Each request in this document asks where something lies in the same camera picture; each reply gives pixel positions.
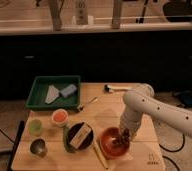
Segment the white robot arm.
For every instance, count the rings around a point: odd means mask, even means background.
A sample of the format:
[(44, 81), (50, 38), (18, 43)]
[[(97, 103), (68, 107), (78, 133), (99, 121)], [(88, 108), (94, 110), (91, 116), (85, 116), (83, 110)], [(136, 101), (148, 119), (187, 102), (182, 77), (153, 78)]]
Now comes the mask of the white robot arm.
[(149, 84), (140, 84), (125, 92), (120, 132), (128, 130), (133, 139), (141, 126), (142, 116), (147, 114), (192, 138), (192, 111), (163, 103), (154, 95), (154, 89)]

